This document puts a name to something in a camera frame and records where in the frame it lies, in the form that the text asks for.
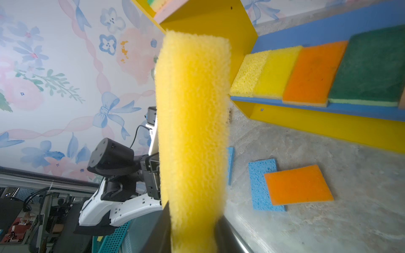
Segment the dark green scrub sponge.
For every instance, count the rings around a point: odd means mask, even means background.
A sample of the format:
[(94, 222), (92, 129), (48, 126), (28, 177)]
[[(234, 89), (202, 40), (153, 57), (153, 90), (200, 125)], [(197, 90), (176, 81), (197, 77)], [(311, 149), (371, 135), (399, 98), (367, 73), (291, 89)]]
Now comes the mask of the dark green scrub sponge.
[(352, 36), (329, 102), (397, 107), (405, 87), (403, 25)]

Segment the orange scrub sponge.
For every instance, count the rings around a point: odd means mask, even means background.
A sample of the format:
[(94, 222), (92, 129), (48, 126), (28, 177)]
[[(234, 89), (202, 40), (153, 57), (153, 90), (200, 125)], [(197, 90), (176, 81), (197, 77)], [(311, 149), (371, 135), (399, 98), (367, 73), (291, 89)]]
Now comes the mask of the orange scrub sponge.
[(348, 41), (305, 47), (283, 93), (282, 102), (290, 105), (328, 106), (328, 96)]

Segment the pale yellow sponge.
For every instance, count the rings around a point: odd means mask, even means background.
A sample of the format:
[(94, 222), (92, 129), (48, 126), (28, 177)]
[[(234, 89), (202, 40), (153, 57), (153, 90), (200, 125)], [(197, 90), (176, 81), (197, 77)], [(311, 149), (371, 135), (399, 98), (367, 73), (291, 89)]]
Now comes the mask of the pale yellow sponge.
[(264, 175), (275, 206), (334, 201), (318, 165)]

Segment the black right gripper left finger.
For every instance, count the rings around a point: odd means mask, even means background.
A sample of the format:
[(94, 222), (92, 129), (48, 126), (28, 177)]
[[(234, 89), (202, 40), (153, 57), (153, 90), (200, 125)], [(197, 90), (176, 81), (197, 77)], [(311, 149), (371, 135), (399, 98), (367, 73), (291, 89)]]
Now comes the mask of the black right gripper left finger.
[(141, 253), (171, 253), (171, 217), (166, 203)]

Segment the pink orange sponge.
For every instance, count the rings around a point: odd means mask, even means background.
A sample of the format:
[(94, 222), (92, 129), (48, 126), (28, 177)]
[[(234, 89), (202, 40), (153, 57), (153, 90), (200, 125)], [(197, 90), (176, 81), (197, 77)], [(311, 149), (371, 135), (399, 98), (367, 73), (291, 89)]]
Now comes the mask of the pink orange sponge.
[(405, 89), (403, 90), (403, 93), (401, 95), (399, 105), (398, 105), (398, 109), (401, 109), (401, 110), (405, 109)]

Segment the yellow scrub sponge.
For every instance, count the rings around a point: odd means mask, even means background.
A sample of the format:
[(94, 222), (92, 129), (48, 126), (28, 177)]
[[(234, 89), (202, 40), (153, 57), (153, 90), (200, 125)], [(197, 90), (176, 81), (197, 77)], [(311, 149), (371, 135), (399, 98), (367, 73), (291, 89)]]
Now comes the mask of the yellow scrub sponge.
[(269, 51), (253, 97), (281, 100), (302, 49), (303, 46), (295, 46)]

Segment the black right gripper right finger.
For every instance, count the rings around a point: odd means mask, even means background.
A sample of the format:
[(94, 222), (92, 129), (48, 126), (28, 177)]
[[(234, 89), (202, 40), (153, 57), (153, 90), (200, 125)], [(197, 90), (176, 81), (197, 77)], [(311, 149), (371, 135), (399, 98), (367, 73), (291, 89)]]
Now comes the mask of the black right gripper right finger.
[(225, 216), (215, 226), (215, 240), (219, 253), (254, 253)]

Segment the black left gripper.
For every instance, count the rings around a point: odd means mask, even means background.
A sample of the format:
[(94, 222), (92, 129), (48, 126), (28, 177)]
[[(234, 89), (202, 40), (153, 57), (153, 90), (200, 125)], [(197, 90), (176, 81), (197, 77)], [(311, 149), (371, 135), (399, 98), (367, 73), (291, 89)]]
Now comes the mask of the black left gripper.
[(153, 197), (156, 200), (160, 200), (161, 190), (159, 153), (150, 156), (142, 156), (140, 159), (140, 165), (148, 196)]

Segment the porous yellow sponge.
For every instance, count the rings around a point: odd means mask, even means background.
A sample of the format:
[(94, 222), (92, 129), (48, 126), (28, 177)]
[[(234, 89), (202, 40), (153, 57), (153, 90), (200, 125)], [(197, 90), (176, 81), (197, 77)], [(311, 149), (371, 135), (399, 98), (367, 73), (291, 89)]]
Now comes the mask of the porous yellow sponge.
[(253, 96), (254, 88), (263, 71), (269, 54), (270, 51), (264, 51), (245, 56), (231, 86), (231, 97), (251, 98)]

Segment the bright green scrub sponge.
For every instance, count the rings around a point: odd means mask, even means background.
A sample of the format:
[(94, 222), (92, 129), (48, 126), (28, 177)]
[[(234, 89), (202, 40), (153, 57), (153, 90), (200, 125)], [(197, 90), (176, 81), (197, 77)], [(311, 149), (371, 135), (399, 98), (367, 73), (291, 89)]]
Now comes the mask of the bright green scrub sponge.
[(167, 0), (148, 0), (147, 3), (156, 13), (167, 3)]

